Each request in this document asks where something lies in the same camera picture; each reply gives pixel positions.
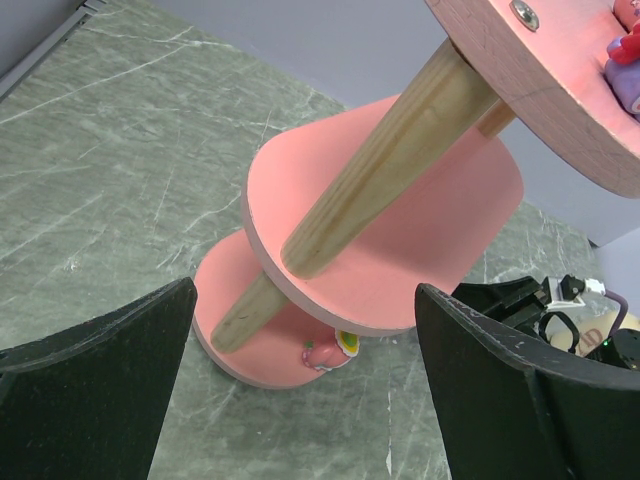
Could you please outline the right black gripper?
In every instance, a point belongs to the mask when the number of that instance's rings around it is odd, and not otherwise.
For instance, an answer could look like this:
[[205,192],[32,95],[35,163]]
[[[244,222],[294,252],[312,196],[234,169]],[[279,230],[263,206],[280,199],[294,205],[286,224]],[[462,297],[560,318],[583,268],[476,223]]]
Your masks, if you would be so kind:
[[[542,282],[526,276],[495,284],[462,283],[454,290],[453,297],[477,312],[550,346],[551,335],[566,328],[571,331],[573,342],[565,352],[577,356],[576,346],[580,340],[578,322],[569,315],[570,310],[577,308],[548,309]],[[615,311],[617,316],[608,338],[581,358],[637,372],[639,318],[629,313],[628,302],[624,297],[607,287],[605,295],[600,297],[618,305],[618,310]]]

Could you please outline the small purple bunny toy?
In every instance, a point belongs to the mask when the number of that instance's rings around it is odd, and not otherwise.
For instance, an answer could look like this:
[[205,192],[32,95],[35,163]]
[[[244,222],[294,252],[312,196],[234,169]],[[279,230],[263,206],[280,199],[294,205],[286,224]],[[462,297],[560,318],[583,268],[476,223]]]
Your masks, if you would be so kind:
[[639,23],[607,47],[604,75],[621,107],[639,120]]

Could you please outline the pink toy with yellow top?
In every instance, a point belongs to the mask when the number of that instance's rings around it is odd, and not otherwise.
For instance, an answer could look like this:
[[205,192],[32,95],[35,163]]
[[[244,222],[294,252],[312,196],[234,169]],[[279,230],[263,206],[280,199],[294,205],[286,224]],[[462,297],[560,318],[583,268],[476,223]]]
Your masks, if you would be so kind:
[[308,341],[302,352],[303,364],[316,371],[332,371],[349,363],[360,351],[360,337],[335,330],[318,340]]

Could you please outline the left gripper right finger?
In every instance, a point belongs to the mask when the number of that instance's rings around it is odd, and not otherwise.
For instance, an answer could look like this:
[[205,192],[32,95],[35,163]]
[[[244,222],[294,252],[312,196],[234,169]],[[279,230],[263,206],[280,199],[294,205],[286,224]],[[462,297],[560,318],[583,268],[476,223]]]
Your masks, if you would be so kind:
[[415,315],[455,479],[635,479],[639,334],[585,357],[490,319],[422,284]]

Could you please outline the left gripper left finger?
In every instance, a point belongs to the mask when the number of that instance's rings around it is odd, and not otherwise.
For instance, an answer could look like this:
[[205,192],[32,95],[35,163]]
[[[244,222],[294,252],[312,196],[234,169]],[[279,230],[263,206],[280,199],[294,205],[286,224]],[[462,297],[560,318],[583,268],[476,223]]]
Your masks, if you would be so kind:
[[2,350],[2,478],[147,478],[196,300],[182,278]]

